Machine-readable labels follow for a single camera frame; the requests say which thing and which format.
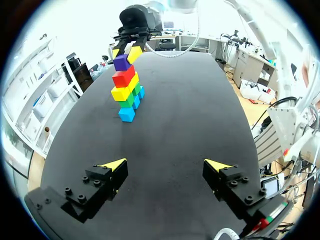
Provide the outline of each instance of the blue block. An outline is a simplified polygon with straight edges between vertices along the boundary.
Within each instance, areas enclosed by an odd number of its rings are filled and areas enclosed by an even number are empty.
[[[122,107],[119,111],[119,116],[122,122],[132,122],[135,117],[135,110],[133,107]]]
[[[140,99],[143,99],[145,96],[145,88],[144,86],[140,86],[140,92],[138,93]]]
[[[131,67],[127,57],[128,54],[122,54],[113,59],[113,65],[116,71],[127,71]]]
[[[135,110],[138,109],[139,104],[140,104],[140,99],[139,99],[139,96],[137,95],[134,97],[134,101],[132,104],[133,109],[135,109]]]

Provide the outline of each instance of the screw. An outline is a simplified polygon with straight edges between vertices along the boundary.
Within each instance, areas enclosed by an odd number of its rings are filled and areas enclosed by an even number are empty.
[[[247,182],[249,182],[249,178],[245,176],[244,178],[242,178],[242,182],[246,184]]]
[[[89,178],[88,178],[87,176],[83,176],[83,177],[82,177],[82,181],[83,181],[84,183],[88,183],[88,182],[89,182]]]
[[[100,186],[100,181],[99,180],[94,180],[93,181],[93,185],[95,186],[95,187],[99,187]]]
[[[36,209],[38,209],[38,210],[42,209],[42,205],[40,205],[39,203],[37,203],[37,204],[35,205],[35,207],[36,207]]]
[[[71,194],[72,194],[72,191],[71,191],[71,188],[70,188],[70,187],[65,187],[65,188],[64,188],[64,192],[65,192],[65,194],[67,194],[67,195],[71,195]]]
[[[78,201],[79,201],[79,203],[84,204],[87,201],[86,196],[80,194],[78,196]]]
[[[245,201],[247,204],[252,203],[253,200],[254,200],[254,198],[253,198],[251,195],[247,196],[247,197],[244,199],[244,201]]]
[[[267,189],[265,187],[261,188],[260,191],[259,191],[259,194],[261,196],[266,195],[267,194]]]
[[[238,182],[237,181],[232,181],[232,182],[230,182],[230,185],[231,185],[231,187],[235,188],[238,185]]]

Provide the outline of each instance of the office chair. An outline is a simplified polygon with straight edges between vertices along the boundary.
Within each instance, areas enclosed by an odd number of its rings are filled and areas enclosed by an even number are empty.
[[[165,43],[160,44],[160,48],[165,51],[172,51],[173,49],[176,48],[176,45],[171,42],[165,42]]]

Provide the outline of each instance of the black table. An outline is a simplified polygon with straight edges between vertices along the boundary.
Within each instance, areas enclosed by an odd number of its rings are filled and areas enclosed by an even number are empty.
[[[238,164],[259,184],[256,147],[244,111],[209,54],[144,53],[135,63],[145,97],[132,123],[118,117],[112,67],[79,99],[54,138],[41,187],[64,188],[92,164],[127,158],[129,176],[93,219],[112,240],[204,240],[245,226],[202,177],[204,159]]]

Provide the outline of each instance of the purple block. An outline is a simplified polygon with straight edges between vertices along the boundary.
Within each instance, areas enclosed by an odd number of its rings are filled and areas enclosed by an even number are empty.
[[[127,71],[131,64],[127,60],[128,54],[122,54],[113,59],[113,65],[116,71]]]

